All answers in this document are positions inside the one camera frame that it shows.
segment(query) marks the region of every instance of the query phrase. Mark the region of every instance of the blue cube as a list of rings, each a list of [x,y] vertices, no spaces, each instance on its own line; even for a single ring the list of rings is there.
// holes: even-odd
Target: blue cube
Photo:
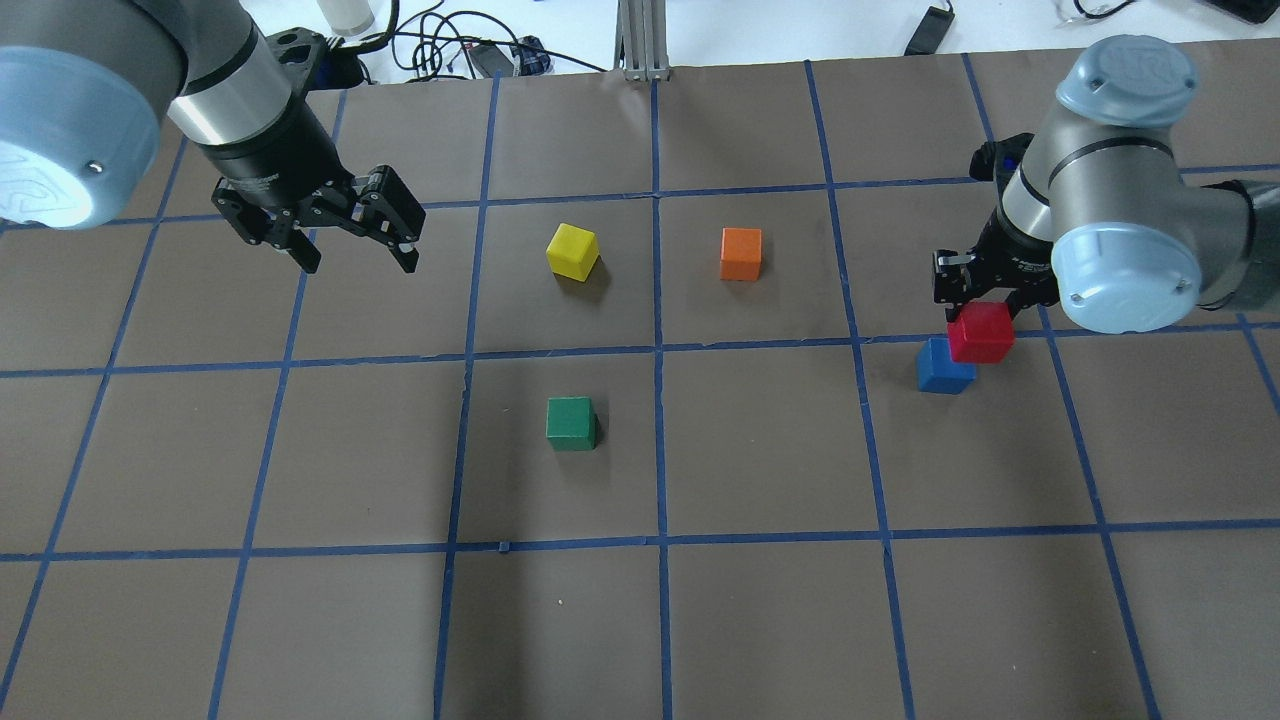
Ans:
[[[978,379],[978,366],[951,359],[951,343],[933,337],[924,342],[915,356],[915,379],[920,392],[960,395],[969,383]]]

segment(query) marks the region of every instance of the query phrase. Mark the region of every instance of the yellow cube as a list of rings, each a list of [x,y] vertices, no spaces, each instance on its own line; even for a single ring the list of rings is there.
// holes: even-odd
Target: yellow cube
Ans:
[[[599,258],[600,246],[595,242],[595,233],[567,223],[561,223],[552,236],[552,243],[547,246],[547,263],[552,272],[577,282],[586,282],[586,275],[591,274]]]

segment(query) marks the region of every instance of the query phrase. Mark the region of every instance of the metal post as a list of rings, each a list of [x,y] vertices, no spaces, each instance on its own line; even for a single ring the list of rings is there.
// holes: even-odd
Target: metal post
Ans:
[[[667,61],[667,0],[618,0],[618,37],[613,65],[627,79],[671,77]]]

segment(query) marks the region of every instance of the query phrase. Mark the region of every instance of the red cube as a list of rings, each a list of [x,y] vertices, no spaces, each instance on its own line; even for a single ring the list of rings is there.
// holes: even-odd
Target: red cube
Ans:
[[[1014,319],[1004,302],[970,302],[947,323],[951,359],[995,365],[1014,347]]]

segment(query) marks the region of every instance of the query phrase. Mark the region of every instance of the grid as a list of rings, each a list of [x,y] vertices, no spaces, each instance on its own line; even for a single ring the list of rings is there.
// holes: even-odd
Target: grid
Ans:
[[[986,136],[988,140],[991,140],[993,138],[992,126],[987,115],[986,105],[983,102],[983,95],[978,83],[978,77],[974,72],[969,56],[965,55],[963,60],[969,83],[972,86],[973,101],[982,119],[982,126],[986,132]],[[68,479],[65,491],[61,496],[61,501],[58,507],[58,515],[54,521],[52,530],[49,536],[45,550],[38,553],[33,552],[33,553],[0,555],[0,562],[37,564],[38,566],[35,584],[31,589],[29,600],[27,602],[26,611],[22,618],[22,624],[15,635],[14,647],[9,655],[4,679],[3,683],[0,683],[0,710],[3,710],[4,707],[4,702],[9,694],[9,689],[14,679],[14,673],[22,660],[24,641],[27,638],[32,618],[37,612],[37,609],[40,607],[42,585],[45,583],[45,578],[51,564],[108,561],[108,560],[137,560],[137,561],[175,560],[175,559],[237,560],[234,587],[232,591],[230,606],[228,607],[227,611],[225,630],[223,633],[219,660],[216,665],[216,674],[212,684],[212,693],[209,702],[209,717],[212,719],[218,717],[220,710],[221,689],[227,675],[230,650],[233,647],[233,643],[236,642],[237,614],[241,603],[242,591],[246,583],[246,574],[250,566],[250,560],[264,559],[264,557],[431,553],[443,556],[444,561],[436,667],[433,683],[435,716],[440,717],[443,707],[443,694],[445,687],[444,679],[448,671],[447,661],[449,657],[448,648],[449,648],[451,615],[453,612],[456,560],[458,557],[458,553],[499,551],[498,542],[460,542],[458,539],[460,512],[462,506],[462,496],[465,492],[463,470],[466,465],[468,421],[471,410],[472,373],[476,368],[476,364],[484,364],[486,361],[493,361],[493,360],[534,359],[534,357],[645,355],[645,356],[652,356],[654,360],[653,423],[657,437],[657,446],[655,446],[657,477],[655,477],[655,497],[654,497],[654,501],[657,503],[657,533],[644,534],[644,536],[625,536],[625,537],[568,538],[568,539],[553,539],[553,541],[513,541],[509,543],[509,547],[503,547],[503,550],[504,551],[509,550],[509,552],[543,552],[543,551],[559,551],[559,550],[637,547],[637,546],[657,547],[658,573],[659,573],[658,611],[659,611],[659,625],[660,625],[659,632],[660,632],[660,660],[662,660],[662,707],[664,717],[669,719],[676,715],[675,701],[673,701],[675,691],[672,680],[672,638],[671,638],[672,610],[671,610],[669,548],[672,547],[694,546],[694,544],[739,544],[739,543],[812,543],[812,542],[879,543],[879,546],[883,550],[882,552],[883,575],[887,591],[890,621],[892,625],[892,639],[897,660],[897,675],[901,689],[902,711],[906,717],[914,719],[916,716],[916,710],[915,710],[915,700],[911,683],[911,671],[909,660],[910,655],[904,633],[904,619],[900,607],[897,571],[895,568],[895,552],[893,552],[895,541],[1043,537],[1043,536],[1091,536],[1100,538],[1106,556],[1107,570],[1110,573],[1111,583],[1114,585],[1115,600],[1119,605],[1120,616],[1124,624],[1125,637],[1129,643],[1132,660],[1137,671],[1138,683],[1140,685],[1143,701],[1146,703],[1146,710],[1151,717],[1158,717],[1161,715],[1158,698],[1156,697],[1156,693],[1152,689],[1152,683],[1147,673],[1147,664],[1143,655],[1140,638],[1130,611],[1124,578],[1121,577],[1120,565],[1116,559],[1116,551],[1112,544],[1112,537],[1116,534],[1128,534],[1128,533],[1276,529],[1280,528],[1280,518],[1138,521],[1138,523],[1108,521],[1107,515],[1102,506],[1100,491],[1094,482],[1089,459],[1089,451],[1088,447],[1085,446],[1084,433],[1082,430],[1082,423],[1076,415],[1076,407],[1073,400],[1071,387],[1068,380],[1068,374],[1064,369],[1062,357],[1059,350],[1060,338],[1092,337],[1093,333],[1079,329],[1055,329],[1055,327],[1050,320],[1048,313],[1041,309],[1039,320],[1042,327],[1039,329],[1019,331],[1018,336],[1020,338],[1043,338],[1048,346],[1048,351],[1052,357],[1053,370],[1059,383],[1059,389],[1061,393],[1061,401],[1064,404],[1064,410],[1066,413],[1070,424],[1071,437],[1075,443],[1075,450],[1078,454],[1080,469],[1083,471],[1084,482],[1087,484],[1087,492],[1092,505],[1094,521],[1088,524],[1065,524],[1065,525],[893,528],[890,521],[891,509],[887,505],[886,492],[881,478],[876,423],[872,413],[873,407],[868,389],[868,379],[867,379],[865,363],[863,359],[863,351],[865,347],[872,345],[918,343],[929,337],[942,337],[942,336],[940,333],[864,336],[859,331],[856,309],[850,291],[851,282],[845,256],[846,243],[841,224],[841,210],[837,202],[837,191],[851,190],[851,188],[876,188],[876,187],[963,184],[963,183],[970,183],[973,181],[970,181],[969,178],[942,177],[942,178],[901,178],[901,179],[883,179],[883,181],[836,182],[832,170],[832,158],[831,158],[831,150],[828,147],[827,128],[824,126],[823,105],[822,105],[822,99],[819,97],[819,90],[814,77],[813,65],[806,61],[804,64],[804,70],[808,81],[809,99],[812,102],[813,122],[817,128],[818,142],[820,146],[819,150],[822,155],[822,167],[824,174],[823,183],[762,186],[762,187],[728,187],[728,188],[713,188],[713,190],[705,190],[705,188],[676,190],[676,191],[662,190],[659,182],[660,160],[662,160],[659,152],[659,137],[662,132],[662,128],[659,127],[659,99],[662,96],[662,86],[659,83],[654,83],[650,86],[650,152],[652,152],[650,192],[575,195],[575,196],[525,197],[525,199],[489,197],[495,122],[498,115],[499,88],[502,86],[500,78],[495,79],[492,83],[490,97],[489,97],[486,132],[485,132],[485,154],[484,154],[479,200],[439,201],[439,202],[424,204],[424,206],[428,208],[429,210],[444,209],[444,208],[474,208],[477,210],[477,227],[475,234],[472,273],[470,278],[466,346],[462,354],[439,354],[430,356],[294,359],[293,346],[297,338],[300,318],[302,314],[302,307],[307,290],[307,277],[305,274],[300,274],[292,305],[292,315],[288,325],[288,336],[284,343],[284,354],[279,361],[207,363],[207,364],[177,364],[177,365],[116,365],[116,357],[119,355],[120,346],[124,340],[125,329],[128,327],[131,315],[133,313],[138,290],[146,274],[147,264],[151,258],[151,251],[155,246],[156,236],[160,232],[161,225],[164,223],[200,223],[200,222],[219,220],[216,217],[212,215],[188,215],[188,217],[175,217],[175,218],[169,218],[165,215],[165,208],[168,205],[169,196],[173,191],[173,186],[178,177],[179,168],[182,165],[182,160],[187,149],[186,141],[183,141],[183,143],[178,149],[174,165],[169,173],[168,184],[156,215],[150,219],[128,219],[113,223],[113,224],[125,224],[125,225],[150,224],[151,231],[147,240],[147,245],[142,252],[142,258],[138,264],[137,274],[134,277],[132,291],[129,293],[129,300],[124,307],[124,314],[120,319],[119,328],[115,333],[115,341],[111,346],[111,354],[108,363],[101,368],[59,368],[59,369],[0,372],[0,380],[10,378],[51,378],[51,377],[81,377],[81,375],[101,378],[92,405],[92,410],[90,411],[88,423],[84,427],[84,432],[76,455],[74,466]],[[338,119],[334,127],[335,138],[339,136],[342,129],[342,120],[343,120],[343,114],[346,111],[346,106],[347,106],[347,95],[343,94],[342,100],[339,101],[338,115],[337,115]],[[1196,174],[1208,174],[1220,172],[1276,172],[1276,170],[1280,170],[1280,165],[1277,164],[1203,165],[1203,167],[1185,168],[1184,173],[1189,176],[1196,176]],[[827,202],[829,208],[829,222],[835,237],[833,251],[837,258],[844,311],[847,322],[847,336],[804,338],[804,340],[724,341],[724,342],[712,342],[712,343],[667,343],[663,337],[663,296],[662,296],[663,282],[662,282],[660,218],[662,218],[663,200],[675,197],[691,197],[691,196],[787,193],[787,192],[805,192],[805,191],[823,191],[827,196]],[[652,205],[653,297],[654,297],[654,306],[653,306],[654,337],[652,345],[607,346],[607,347],[562,347],[562,348],[547,348],[547,350],[477,352],[475,348],[476,307],[480,296],[480,281],[483,273],[483,250],[485,242],[485,222],[489,209],[494,206],[508,206],[508,205],[611,202],[622,200],[649,200]],[[3,228],[0,229],[0,234],[3,234],[3,231],[27,232],[24,228]],[[1280,323],[1253,322],[1243,315],[1238,315],[1234,319],[1234,322],[1225,322],[1225,323],[1207,324],[1207,325],[1187,325],[1187,327],[1178,325],[1178,327],[1165,328],[1164,331],[1157,331],[1157,334],[1183,334],[1183,333],[1242,334],[1249,347],[1249,351],[1252,352],[1253,360],[1257,365],[1257,370],[1262,378],[1262,382],[1265,383],[1265,387],[1270,393],[1270,400],[1272,402],[1272,406],[1276,410],[1276,413],[1280,414],[1280,393],[1277,393],[1272,372],[1267,366],[1266,359],[1263,356],[1262,350],[1260,348],[1256,337],[1257,331],[1274,331],[1274,329],[1280,329]],[[860,405],[860,415],[863,420],[863,429],[865,433],[864,439],[867,445],[867,455],[870,464],[872,491],[874,496],[876,519],[877,519],[876,529],[831,530],[831,532],[778,532],[778,533],[716,533],[716,534],[669,533],[667,523],[667,477],[666,477],[667,462],[666,462],[666,419],[664,419],[666,413],[663,402],[664,401],[663,374],[664,374],[664,359],[667,354],[719,352],[719,351],[796,348],[796,347],[850,348],[852,370],[858,386],[858,401]],[[280,420],[282,407],[284,405],[285,391],[288,387],[291,370],[298,368],[323,368],[323,366],[342,366],[342,365],[430,364],[430,363],[461,364],[463,368],[463,392],[461,400],[461,414],[458,418],[458,427],[457,427],[457,443],[456,443],[457,451],[456,451],[456,461],[453,471],[452,502],[449,511],[447,542],[320,546],[320,547],[261,547],[256,544],[255,530],[257,524],[257,516],[261,507],[265,484],[268,482],[268,470],[271,462],[271,451],[275,441],[276,428]],[[61,527],[65,520],[68,507],[72,502],[72,497],[76,491],[81,468],[83,466],[84,456],[90,446],[90,439],[93,434],[95,425],[97,423],[99,411],[102,406],[102,401],[111,379],[114,377],[137,375],[137,374],[175,374],[175,373],[221,372],[221,370],[273,370],[279,373],[279,379],[274,396],[274,405],[271,407],[270,420],[268,423],[268,432],[262,445],[257,482],[253,488],[252,502],[250,506],[250,512],[244,527],[244,536],[242,544],[239,547],[224,547],[224,548],[192,548],[192,550],[163,550],[163,551],[146,551],[146,550],[59,551],[58,550],[59,534],[61,532]]]

